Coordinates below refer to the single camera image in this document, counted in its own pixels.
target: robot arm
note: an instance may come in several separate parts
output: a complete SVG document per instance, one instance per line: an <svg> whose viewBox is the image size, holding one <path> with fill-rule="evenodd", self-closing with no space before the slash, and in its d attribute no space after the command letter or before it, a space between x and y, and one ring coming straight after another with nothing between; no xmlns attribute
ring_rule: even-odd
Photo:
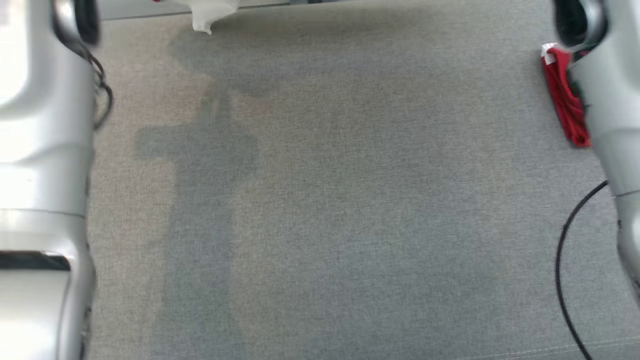
<svg viewBox="0 0 640 360"><path fill-rule="evenodd" d="M0 0L0 354L83 353L95 287L93 1Z"/></svg>
<svg viewBox="0 0 640 360"><path fill-rule="evenodd" d="M569 73L618 209L618 252L640 302L640 1L556 0Z"/></svg>

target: red cloth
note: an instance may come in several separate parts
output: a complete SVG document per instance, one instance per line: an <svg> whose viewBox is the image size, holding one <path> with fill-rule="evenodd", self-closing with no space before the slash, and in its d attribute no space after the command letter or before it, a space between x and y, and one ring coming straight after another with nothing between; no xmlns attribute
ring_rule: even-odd
<svg viewBox="0 0 640 360"><path fill-rule="evenodd" d="M571 61L571 55L551 47L543 51L542 64L547 75L549 91L556 106L556 112L564 129L566 138L578 147L591 146L589 133L584 123L584 112L580 99L574 96L567 79L566 68Z"/></svg>

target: gray fabric surface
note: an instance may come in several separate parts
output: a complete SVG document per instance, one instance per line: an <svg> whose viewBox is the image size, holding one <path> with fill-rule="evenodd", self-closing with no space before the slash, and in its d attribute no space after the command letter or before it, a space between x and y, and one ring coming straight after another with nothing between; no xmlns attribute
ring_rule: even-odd
<svg viewBox="0 0 640 360"><path fill-rule="evenodd" d="M367 1L104 23L90 359L580 359L561 226L603 174L554 113L546 0ZM609 194L563 279L640 358Z"/></svg>

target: white cloth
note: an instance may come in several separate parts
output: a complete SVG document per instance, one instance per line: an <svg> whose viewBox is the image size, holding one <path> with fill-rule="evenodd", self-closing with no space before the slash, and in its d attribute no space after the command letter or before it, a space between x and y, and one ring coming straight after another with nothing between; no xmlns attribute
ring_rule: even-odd
<svg viewBox="0 0 640 360"><path fill-rule="evenodd" d="M191 8L193 29L211 35L211 24L237 11L240 0L174 0Z"/></svg>

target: black cable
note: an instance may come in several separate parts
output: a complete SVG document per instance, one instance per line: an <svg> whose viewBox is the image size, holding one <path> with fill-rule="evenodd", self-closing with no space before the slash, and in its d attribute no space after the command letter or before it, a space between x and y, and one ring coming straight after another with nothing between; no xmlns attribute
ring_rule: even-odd
<svg viewBox="0 0 640 360"><path fill-rule="evenodd" d="M89 60L94 65L95 72L98 75L98 81L96 82L96 85L98 86L98 88L104 90L107 93L107 105L104 108L102 115L97 118L93 125L93 129L98 130L107 120L107 117L109 116L109 114L111 113L111 109L113 108L113 90L104 80L104 67L102 67L100 61L98 61L98 59L96 59L96 57L88 50L87 53L89 55Z"/></svg>
<svg viewBox="0 0 640 360"><path fill-rule="evenodd" d="M587 360L593 360L593 358L591 357L591 355L589 355L587 348L584 347L582 340L580 340L580 336L578 336L578 333L575 331L575 328L573 327L573 322L569 317L569 312L567 312L566 310L566 304L564 303L564 296L562 295L562 285L560 283L560 257L562 255L562 248L564 245L564 241L566 239L567 233L569 232L569 227L573 222L573 218L575 218L577 213L580 211L580 209L582 209L582 207L587 203L587 201L589 201L590 198L592 198L595 194L597 194L600 190L602 190L605 186L607 186L607 184L608 184L607 181L603 181L600 185L596 186L593 190L591 190L576 205L576 207L571 212L571 215L569 215L569 217L566 219L566 222L564 223L564 226L562 229L562 235L560 235L560 240L558 241L558 249L556 252L556 293L558 296L558 301L560 301L560 309L562 309L562 315L564 317L567 327L569 327L569 331L571 332L571 335L573 336L575 343L578 345L578 347L580 348L580 351L582 352L582 355Z"/></svg>

